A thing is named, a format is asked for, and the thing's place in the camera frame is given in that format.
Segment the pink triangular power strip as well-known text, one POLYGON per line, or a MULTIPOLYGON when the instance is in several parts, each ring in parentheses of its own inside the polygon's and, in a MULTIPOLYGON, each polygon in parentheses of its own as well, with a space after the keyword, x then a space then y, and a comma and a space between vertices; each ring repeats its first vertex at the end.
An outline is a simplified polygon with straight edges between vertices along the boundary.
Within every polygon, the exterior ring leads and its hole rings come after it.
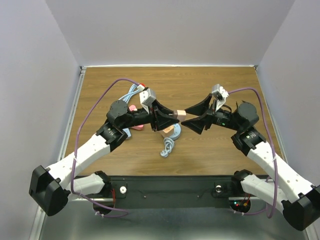
POLYGON ((137 108, 135 105, 132 104, 129 106, 129 110, 131 112, 136 112, 133 114, 134 116, 130 128, 137 131, 142 131, 144 129, 144 124, 142 123, 140 114, 143 113, 143 109, 137 108))

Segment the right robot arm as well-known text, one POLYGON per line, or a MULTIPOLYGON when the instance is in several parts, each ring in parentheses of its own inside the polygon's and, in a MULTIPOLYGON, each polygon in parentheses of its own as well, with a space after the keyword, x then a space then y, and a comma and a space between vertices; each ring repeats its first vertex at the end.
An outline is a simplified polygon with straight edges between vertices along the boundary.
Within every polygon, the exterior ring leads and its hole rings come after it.
POLYGON ((226 100, 219 97, 210 103, 212 94, 203 101, 185 109, 195 117, 182 125, 201 134, 212 124, 231 129, 235 147, 247 158, 258 164, 270 177, 260 180, 248 170, 233 175, 231 192, 235 195, 248 193, 265 201, 282 213, 285 220, 296 230, 303 231, 320 217, 320 188, 293 170, 271 144, 254 127, 259 121, 256 107, 243 102, 235 111, 222 109, 226 100))

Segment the small pink plug adapter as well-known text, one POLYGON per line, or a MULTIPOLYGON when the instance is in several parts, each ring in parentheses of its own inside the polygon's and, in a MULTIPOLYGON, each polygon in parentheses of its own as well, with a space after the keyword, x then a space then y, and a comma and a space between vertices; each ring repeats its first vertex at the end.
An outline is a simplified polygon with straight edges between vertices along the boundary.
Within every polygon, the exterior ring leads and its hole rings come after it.
POLYGON ((185 110, 174 110, 172 113, 169 114, 175 119, 178 119, 180 122, 183 122, 186 119, 187 113, 185 110))

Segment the white rectangular power strip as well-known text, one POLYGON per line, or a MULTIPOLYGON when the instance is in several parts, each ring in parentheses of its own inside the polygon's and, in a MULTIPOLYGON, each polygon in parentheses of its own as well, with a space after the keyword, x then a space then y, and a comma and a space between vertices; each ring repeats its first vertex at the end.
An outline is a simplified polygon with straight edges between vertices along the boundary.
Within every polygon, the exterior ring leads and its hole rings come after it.
POLYGON ((127 140, 132 137, 130 129, 129 128, 124 128, 123 131, 127 134, 127 140))

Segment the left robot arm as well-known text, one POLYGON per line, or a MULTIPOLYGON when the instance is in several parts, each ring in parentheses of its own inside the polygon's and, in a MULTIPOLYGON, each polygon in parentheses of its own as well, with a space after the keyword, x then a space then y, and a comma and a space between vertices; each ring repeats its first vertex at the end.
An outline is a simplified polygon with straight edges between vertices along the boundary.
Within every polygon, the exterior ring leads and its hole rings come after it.
POLYGON ((111 153, 127 138, 126 128, 150 124, 154 132, 177 124, 173 110, 154 100, 137 110, 130 110, 123 100, 114 101, 106 114, 105 123, 82 146, 48 167, 37 166, 31 174, 29 195, 47 216, 60 212, 71 194, 86 198, 76 191, 74 178, 99 158, 111 153))

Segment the aluminium left rail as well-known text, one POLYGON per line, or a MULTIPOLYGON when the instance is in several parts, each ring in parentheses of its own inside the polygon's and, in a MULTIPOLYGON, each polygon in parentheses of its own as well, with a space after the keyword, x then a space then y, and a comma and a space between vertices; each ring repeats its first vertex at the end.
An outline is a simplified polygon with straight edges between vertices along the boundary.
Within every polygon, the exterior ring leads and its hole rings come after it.
POLYGON ((57 161, 59 162, 60 160, 62 160, 65 157, 66 154, 66 149, 68 146, 68 141, 69 141, 69 137, 70 137, 70 133, 71 133, 71 129, 72 129, 72 125, 73 125, 73 121, 74 121, 74 117, 75 117, 75 113, 76 113, 76 109, 77 109, 77 104, 79 101, 79 97, 80 97, 80 93, 81 93, 81 89, 82 89, 82 85, 84 82, 84 78, 85 78, 85 74, 86 74, 86 70, 87 67, 86 66, 80 66, 79 67, 80 72, 79 72, 79 78, 77 81, 77 85, 76 85, 76 89, 75 89, 75 94, 74 94, 74 98, 72 101, 72 105, 71 105, 71 110, 70 110, 70 114, 68 117, 68 121, 67 121, 67 125, 66 125, 66 129, 63 135, 63 139, 61 142, 61 147, 58 153, 58 157, 57 157, 57 161))

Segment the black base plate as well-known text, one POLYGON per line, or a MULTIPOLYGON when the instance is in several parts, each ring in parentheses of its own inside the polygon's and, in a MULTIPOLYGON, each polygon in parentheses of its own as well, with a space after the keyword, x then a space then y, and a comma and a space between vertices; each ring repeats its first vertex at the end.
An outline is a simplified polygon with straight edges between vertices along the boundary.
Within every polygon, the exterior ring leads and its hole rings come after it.
POLYGON ((231 175, 110 176, 109 186, 90 197, 115 197, 120 209, 229 208, 245 196, 231 175))

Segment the white round power strip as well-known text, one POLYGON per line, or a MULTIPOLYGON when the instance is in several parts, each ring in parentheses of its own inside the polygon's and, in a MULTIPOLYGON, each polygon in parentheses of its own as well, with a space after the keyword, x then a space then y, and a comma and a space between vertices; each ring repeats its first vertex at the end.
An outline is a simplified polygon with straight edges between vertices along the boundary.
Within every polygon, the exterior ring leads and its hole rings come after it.
POLYGON ((173 126, 173 132, 172 134, 169 136, 170 139, 172 139, 173 141, 177 140, 182 132, 181 126, 179 123, 176 123, 173 126))

